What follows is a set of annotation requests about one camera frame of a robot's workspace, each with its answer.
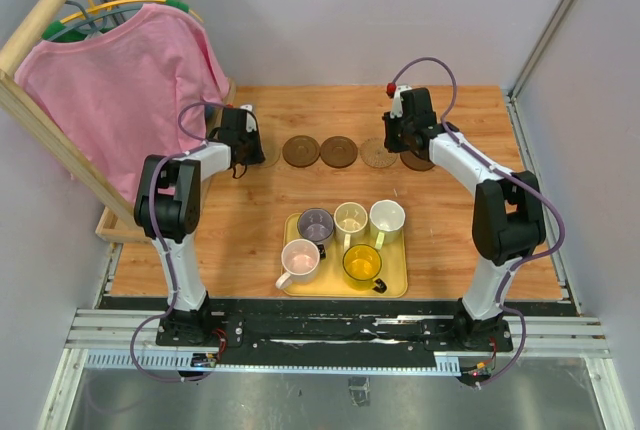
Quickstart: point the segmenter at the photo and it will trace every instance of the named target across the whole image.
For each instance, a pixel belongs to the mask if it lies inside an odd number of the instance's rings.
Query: wooden frame
[[[98,230],[106,226],[113,227],[113,232],[110,238],[103,238],[111,239],[111,241],[132,241],[131,235],[135,234],[137,230],[133,219],[132,205],[120,195],[105,176],[13,80],[16,70],[38,43],[40,36],[64,2],[65,0],[38,0],[0,50],[0,106],[11,114],[72,175],[89,187],[105,205],[106,216],[103,214]],[[232,93],[235,92],[235,86],[232,88],[233,92],[229,92],[227,101],[233,99]],[[208,190],[208,182],[205,183],[203,183],[203,200],[206,196],[206,190]],[[117,232],[120,229],[122,229],[122,238],[118,240]]]

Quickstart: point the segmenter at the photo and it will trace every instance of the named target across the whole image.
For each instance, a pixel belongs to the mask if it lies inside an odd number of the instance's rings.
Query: round coaster
[[[327,138],[320,147],[320,158],[333,168],[345,168],[358,158],[358,147],[347,137]]]
[[[427,170],[431,170],[435,167],[433,163],[416,157],[411,150],[402,152],[400,154],[400,160],[402,160],[402,163],[407,167],[411,170],[415,170],[416,172],[426,172]]]
[[[360,158],[370,167],[385,168],[395,163],[398,154],[384,148],[384,140],[381,138],[370,138],[360,145]]]
[[[263,140],[260,143],[262,144],[262,153],[264,153],[265,161],[260,165],[257,165],[257,167],[273,167],[278,162],[278,160],[280,160],[280,145],[278,145],[273,140]]]
[[[292,167],[304,168],[313,165],[320,156],[320,146],[315,139],[297,135],[287,140],[282,147],[282,156]]]

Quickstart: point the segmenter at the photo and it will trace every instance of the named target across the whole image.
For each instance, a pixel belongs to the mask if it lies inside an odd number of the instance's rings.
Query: mug
[[[377,278],[382,270],[382,257],[369,245],[354,245],[342,258],[344,277],[351,288],[356,290],[387,291],[387,285]]]
[[[298,219],[298,233],[302,238],[315,243],[322,257],[325,248],[331,243],[333,231],[333,217],[322,208],[305,210]]]
[[[292,283],[309,283],[318,273],[320,250],[309,240],[299,238],[287,243],[282,249],[284,273],[276,282],[276,288],[282,290]]]
[[[333,214],[333,221],[336,226],[336,238],[342,245],[343,252],[349,250],[351,245],[364,241],[369,217],[359,203],[341,204]]]
[[[404,209],[393,200],[380,200],[373,204],[369,212],[369,221],[376,250],[398,238],[405,218]]]

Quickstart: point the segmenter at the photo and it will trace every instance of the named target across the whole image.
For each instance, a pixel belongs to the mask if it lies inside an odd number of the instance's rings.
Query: wooden tray
[[[296,238],[298,233],[298,219],[300,213],[294,213],[284,224],[284,245]],[[380,252],[382,257],[382,271],[379,278],[387,284],[387,291],[383,294],[373,290],[354,290],[344,281],[342,269],[342,249],[335,240],[327,249],[327,258],[320,262],[318,276],[311,283],[292,283],[283,291],[292,297],[343,297],[343,298],[400,298],[408,288],[407,259],[404,248],[404,233],[388,245],[384,245]]]

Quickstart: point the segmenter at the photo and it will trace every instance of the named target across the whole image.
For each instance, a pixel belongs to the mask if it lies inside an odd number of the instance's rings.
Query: metal floor
[[[215,373],[198,384],[171,385],[133,370],[85,370],[67,428],[605,428],[586,365],[579,358],[521,359],[503,379],[482,391],[452,377],[376,376],[369,380],[367,395],[351,391],[350,378]],[[101,415],[88,405],[87,383],[90,398],[102,410],[140,403],[118,415]]]

